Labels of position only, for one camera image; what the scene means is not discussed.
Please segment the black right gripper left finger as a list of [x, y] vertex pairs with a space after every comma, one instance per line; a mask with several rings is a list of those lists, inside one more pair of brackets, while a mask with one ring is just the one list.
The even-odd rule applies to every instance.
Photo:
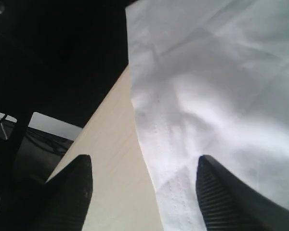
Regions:
[[0, 231], [80, 231], [92, 193], [92, 161], [82, 154], [39, 189], [0, 211]]

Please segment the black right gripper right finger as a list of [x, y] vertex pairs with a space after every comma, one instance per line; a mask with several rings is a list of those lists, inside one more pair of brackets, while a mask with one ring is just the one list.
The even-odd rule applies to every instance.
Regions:
[[196, 195], [209, 231], [289, 231], [289, 210], [242, 182], [210, 155], [198, 159]]

